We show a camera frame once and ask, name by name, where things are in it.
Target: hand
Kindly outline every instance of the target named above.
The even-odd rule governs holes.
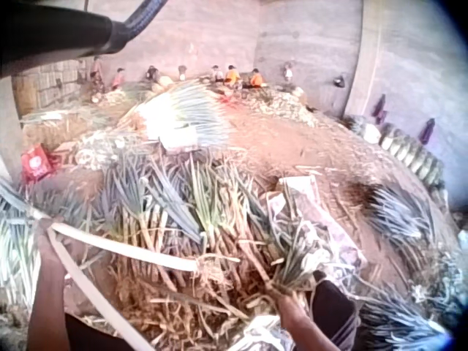
[[[35,241],[39,254],[41,255],[41,261],[45,264],[51,264],[53,266],[64,269],[59,257],[57,256],[55,250],[50,243],[49,236],[47,234],[48,229],[54,222],[61,222],[62,217],[56,217],[55,219],[43,218],[39,221],[36,221],[33,226]],[[57,240],[60,241],[66,248],[67,251],[72,256],[73,260],[77,260],[78,257],[83,257],[86,250],[86,245],[64,237],[57,233]]]
[[[286,330],[290,331],[304,320],[310,321],[310,317],[299,304],[294,292],[275,284],[267,287],[266,292],[275,300],[282,327]]]
[[[36,221],[33,226],[35,241],[41,261],[43,263],[52,263],[53,265],[61,265],[61,261],[57,256],[52,244],[49,241],[47,234],[48,229],[54,223],[53,219],[42,218]]]

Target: red bag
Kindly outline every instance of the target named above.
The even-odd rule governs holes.
[[[42,146],[36,145],[21,156],[23,176],[26,181],[39,181],[53,172]]]

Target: concrete wall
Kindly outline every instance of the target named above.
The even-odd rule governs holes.
[[[254,65],[269,81],[283,81],[293,61],[293,82],[309,105],[333,116],[344,111],[361,39],[361,0],[263,0]],[[346,88],[333,79],[343,74]]]
[[[89,11],[124,21],[141,0],[90,0]],[[103,58],[105,80],[117,68],[127,80],[144,77],[150,65],[170,76],[187,66],[187,76],[218,64],[252,69],[257,44],[258,0],[169,0],[146,30],[120,52]]]
[[[23,136],[10,77],[0,80],[0,106],[0,176],[17,180]]]
[[[387,121],[418,136],[429,118],[428,149],[445,163],[453,208],[468,205],[468,55],[433,1],[383,1],[380,57],[366,113],[386,94]]]

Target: person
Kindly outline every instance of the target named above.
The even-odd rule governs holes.
[[[41,219],[35,225],[41,266],[29,320],[27,350],[130,351],[132,348],[123,339],[102,333],[65,313],[66,271],[47,236],[52,223],[52,219]],[[314,272],[318,285],[311,303],[313,320],[294,296],[279,287],[267,289],[276,301],[282,326],[299,351],[348,351],[354,342],[358,324],[355,305],[324,275]]]
[[[344,77],[343,75],[340,75],[336,78],[333,79],[333,85],[337,88],[344,88],[345,87],[345,83],[344,83]]]
[[[112,81],[112,90],[117,90],[121,87],[122,83],[124,82],[124,69],[118,68],[117,74]]]
[[[104,82],[102,81],[99,71],[91,72],[91,83],[91,101],[98,103],[101,100],[102,95],[105,93]]]
[[[187,67],[184,66],[184,65],[181,65],[178,67],[178,79],[181,81],[181,82],[184,82],[185,79],[186,79],[186,74],[187,72]]]
[[[315,271],[317,281],[308,315],[297,299],[285,291],[270,287],[267,293],[275,300],[285,328],[298,351],[350,351],[359,325],[358,310],[339,288]]]
[[[101,58],[99,56],[95,56],[94,57],[94,60],[93,60],[93,66],[91,67],[91,72],[89,74],[89,76],[91,77],[91,79],[93,78],[91,75],[93,75],[94,73],[94,76],[96,74],[99,74],[99,76],[101,77],[102,79],[102,62],[101,62]]]
[[[292,64],[290,62],[286,62],[284,65],[284,80],[286,80],[288,83],[292,80],[293,78],[293,71],[292,71]]]
[[[146,71],[146,79],[152,83],[158,83],[159,77],[161,77],[161,75],[155,66],[150,66],[148,71]]]
[[[224,81],[224,75],[222,74],[217,64],[211,68],[210,80],[214,83],[222,83]]]
[[[224,84],[235,88],[241,82],[241,76],[239,75],[238,70],[231,64],[228,67],[228,71],[226,73],[226,79],[224,80]]]
[[[67,272],[46,233],[52,223],[51,219],[41,219],[35,225],[35,240],[41,265],[29,320],[26,349],[28,351],[132,350],[123,339],[102,333],[65,313],[64,288]]]
[[[427,122],[426,125],[424,126],[423,130],[421,130],[421,133],[419,134],[419,141],[423,145],[427,145],[429,143],[429,140],[431,139],[432,132],[434,131],[434,127],[436,126],[436,120],[433,118],[430,118]]]
[[[250,86],[252,88],[259,88],[262,86],[263,84],[263,77],[262,75],[260,74],[260,71],[257,69],[257,68],[254,68],[254,70],[252,71],[252,73],[254,74],[252,76],[252,78],[250,78]]]

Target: wall pillar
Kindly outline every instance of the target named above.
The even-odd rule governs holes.
[[[363,30],[347,115],[364,115],[377,69],[382,38],[382,0],[363,0]]]
[[[21,172],[23,134],[11,77],[0,80],[0,176],[17,180]]]

